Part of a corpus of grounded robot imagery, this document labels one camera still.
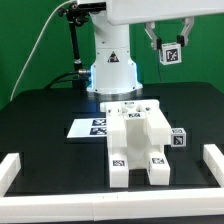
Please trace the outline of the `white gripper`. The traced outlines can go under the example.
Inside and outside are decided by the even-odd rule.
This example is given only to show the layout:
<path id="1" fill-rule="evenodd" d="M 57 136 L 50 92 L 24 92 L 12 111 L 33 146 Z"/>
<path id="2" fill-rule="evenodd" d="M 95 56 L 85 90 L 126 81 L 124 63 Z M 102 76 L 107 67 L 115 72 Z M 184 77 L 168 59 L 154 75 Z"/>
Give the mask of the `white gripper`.
<path id="1" fill-rule="evenodd" d="M 112 25 L 144 23 L 151 47 L 160 50 L 162 39 L 154 29 L 156 21 L 184 18 L 177 42 L 185 47 L 194 26 L 194 16 L 224 13 L 224 0 L 106 0 L 108 21 Z"/>

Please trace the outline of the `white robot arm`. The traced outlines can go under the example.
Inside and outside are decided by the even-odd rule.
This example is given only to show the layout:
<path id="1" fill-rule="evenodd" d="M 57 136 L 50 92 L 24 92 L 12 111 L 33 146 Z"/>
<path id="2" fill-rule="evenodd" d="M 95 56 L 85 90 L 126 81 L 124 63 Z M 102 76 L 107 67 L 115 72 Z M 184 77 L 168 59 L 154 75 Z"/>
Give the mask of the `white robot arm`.
<path id="1" fill-rule="evenodd" d="M 129 26 L 143 23 L 164 65 L 182 61 L 181 48 L 196 16 L 224 13 L 224 0 L 87 0 L 94 24 L 96 60 L 87 91 L 102 97 L 123 98 L 138 93 L 137 67 L 130 57 Z M 184 28 L 173 43 L 163 44 L 154 33 L 157 21 L 182 19 Z"/>

